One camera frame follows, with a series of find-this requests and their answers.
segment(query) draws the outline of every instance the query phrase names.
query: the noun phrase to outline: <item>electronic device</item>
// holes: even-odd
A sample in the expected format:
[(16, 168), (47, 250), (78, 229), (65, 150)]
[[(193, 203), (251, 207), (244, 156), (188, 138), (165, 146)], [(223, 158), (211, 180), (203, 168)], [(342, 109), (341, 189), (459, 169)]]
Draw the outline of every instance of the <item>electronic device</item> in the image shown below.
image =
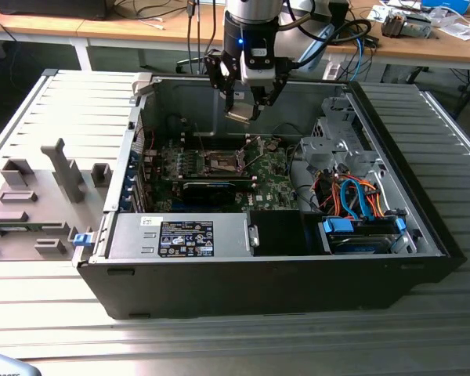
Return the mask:
[[(419, 177), (426, 154), (401, 151), (454, 138), (415, 87), (289, 81), (279, 107), (240, 129), (207, 78), (148, 79), (99, 229), (74, 241), (110, 316), (385, 308), (465, 261), (440, 192), (422, 186), (434, 184)], [(410, 121), (415, 106), (437, 128), (407, 149), (397, 132), (414, 126), (391, 114)]]
[(114, 3), (115, 0), (0, 0), (0, 13), (104, 20)]
[(432, 25), (427, 17), (419, 14), (403, 14), (389, 12), (381, 25), (381, 33), (385, 37), (398, 38), (401, 36), (428, 38)]

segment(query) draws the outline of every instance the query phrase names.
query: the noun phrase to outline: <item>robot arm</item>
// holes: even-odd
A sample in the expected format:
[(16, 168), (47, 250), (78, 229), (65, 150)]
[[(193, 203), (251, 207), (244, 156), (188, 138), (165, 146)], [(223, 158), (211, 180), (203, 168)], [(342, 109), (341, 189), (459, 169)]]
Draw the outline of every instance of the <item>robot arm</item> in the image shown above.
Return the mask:
[[(292, 25), (279, 25), (282, 0), (227, 0), (222, 52), (205, 57), (205, 66), (214, 89), (226, 97), (225, 112), (238, 121), (256, 120), (264, 106), (272, 106), (287, 83), (293, 62), (275, 57), (278, 31), (310, 19), (304, 16)], [(233, 87), (242, 81), (251, 87), (255, 105), (235, 105)]]

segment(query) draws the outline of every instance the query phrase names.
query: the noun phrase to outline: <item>warning label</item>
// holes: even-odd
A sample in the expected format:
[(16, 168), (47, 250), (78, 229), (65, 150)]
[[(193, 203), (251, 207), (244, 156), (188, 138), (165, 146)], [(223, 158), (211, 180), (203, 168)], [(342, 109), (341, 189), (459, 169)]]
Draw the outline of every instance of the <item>warning label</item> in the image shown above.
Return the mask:
[(158, 254), (161, 257), (214, 256), (212, 221), (162, 222)]

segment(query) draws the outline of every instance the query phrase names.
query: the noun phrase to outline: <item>white paper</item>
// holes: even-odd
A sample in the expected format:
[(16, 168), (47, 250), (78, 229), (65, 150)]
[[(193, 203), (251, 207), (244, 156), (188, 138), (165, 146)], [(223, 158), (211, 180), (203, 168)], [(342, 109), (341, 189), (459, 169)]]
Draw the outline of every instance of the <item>white paper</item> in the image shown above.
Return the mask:
[(387, 5), (397, 6), (399, 8), (421, 9), (421, 3), (413, 0), (390, 0)]
[(460, 38), (462, 41), (470, 40), (470, 27), (461, 23), (454, 23), (449, 26), (441, 27), (439, 30), (453, 37)]

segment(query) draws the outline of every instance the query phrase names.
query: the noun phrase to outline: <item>wooden desk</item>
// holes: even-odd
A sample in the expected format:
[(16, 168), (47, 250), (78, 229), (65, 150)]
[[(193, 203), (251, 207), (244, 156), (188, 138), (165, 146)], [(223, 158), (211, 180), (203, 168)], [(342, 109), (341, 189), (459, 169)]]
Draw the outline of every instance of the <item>wooden desk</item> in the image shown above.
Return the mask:
[[(360, 18), (368, 14), (368, 8), (376, 0), (352, 0), (353, 12)], [(154, 13), (162, 13), (184, 5), (183, 0), (173, 0), (168, 7), (157, 8)], [(132, 16), (130, 4), (119, 8), (120, 12)], [(223, 6), (217, 6), (217, 33), (213, 46), (222, 44)], [(105, 21), (79, 20), (47, 16), (6, 16), (0, 14), (0, 22), (22, 42), (48, 42), (73, 45), (77, 51), (82, 69), (90, 70), (89, 46), (106, 46), (135, 49), (186, 50), (187, 15), (185, 11), (163, 16), (160, 24), (165, 30), (139, 22), (126, 20), (114, 14)], [(212, 33), (212, 6), (201, 6), (201, 49), (204, 50)], [(396, 63), (411, 66), (453, 67), (470, 69), (470, 41), (463, 42), (438, 29), (432, 32), (430, 39), (386, 38), (381, 35), (381, 24), (374, 23), (371, 35), (380, 39), (378, 51), (374, 57), (376, 63)], [(0, 28), (0, 39), (9, 39)], [(192, 23), (192, 49), (196, 50), (197, 21)], [(349, 43), (330, 46), (326, 50), (326, 59), (337, 61), (349, 59), (355, 53), (356, 46)]]

